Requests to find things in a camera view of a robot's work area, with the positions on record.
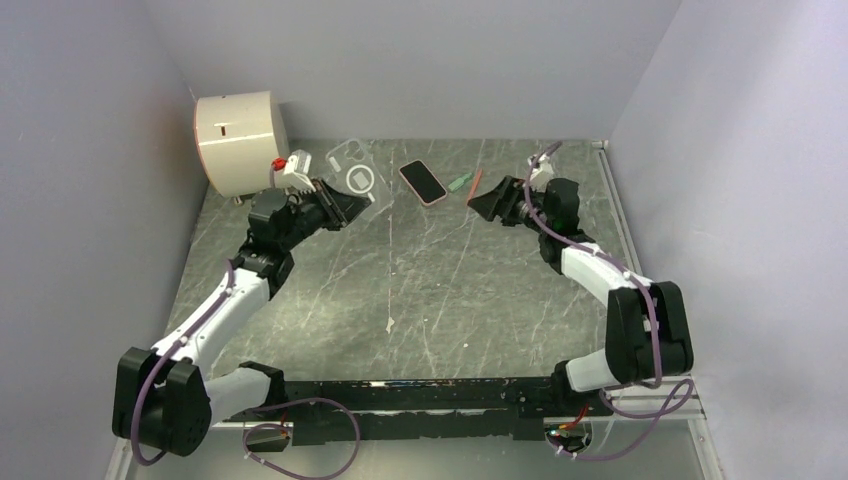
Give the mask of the clear phone case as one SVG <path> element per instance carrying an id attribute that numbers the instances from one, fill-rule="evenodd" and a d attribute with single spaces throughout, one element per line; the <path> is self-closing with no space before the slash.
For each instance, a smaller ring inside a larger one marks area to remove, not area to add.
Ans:
<path id="1" fill-rule="evenodd" d="M 369 211 L 380 213 L 393 203 L 388 183 L 374 161 L 368 145 L 357 138 L 345 140 L 325 155 L 329 165 L 329 183 L 338 191 L 367 197 Z"/>

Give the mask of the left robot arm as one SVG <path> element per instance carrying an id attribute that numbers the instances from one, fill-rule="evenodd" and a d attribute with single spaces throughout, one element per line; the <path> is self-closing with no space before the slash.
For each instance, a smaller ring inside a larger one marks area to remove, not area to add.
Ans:
<path id="1" fill-rule="evenodd" d="M 246 239 L 225 263 L 213 292 L 174 331 L 148 349 L 132 347 L 117 366 L 112 431 L 143 466 L 193 453 L 209 428 L 243 411 L 277 418 L 288 400 L 281 370 L 253 361 L 209 380 L 212 363 L 294 269 L 293 251 L 320 230 L 339 231 L 372 201 L 324 180 L 302 191 L 267 188 L 247 215 Z"/>

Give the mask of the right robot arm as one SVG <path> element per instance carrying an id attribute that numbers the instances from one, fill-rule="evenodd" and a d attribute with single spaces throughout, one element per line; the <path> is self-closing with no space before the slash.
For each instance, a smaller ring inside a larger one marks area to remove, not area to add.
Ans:
<path id="1" fill-rule="evenodd" d="M 537 232 L 543 261 L 606 309 L 603 346 L 555 367 L 549 397 L 556 411 L 575 414 L 587 403 L 588 392 L 692 369 L 694 352 L 681 289 L 671 281 L 633 273 L 581 229 L 578 183 L 554 178 L 537 192 L 507 176 L 468 205 L 486 221 Z"/>

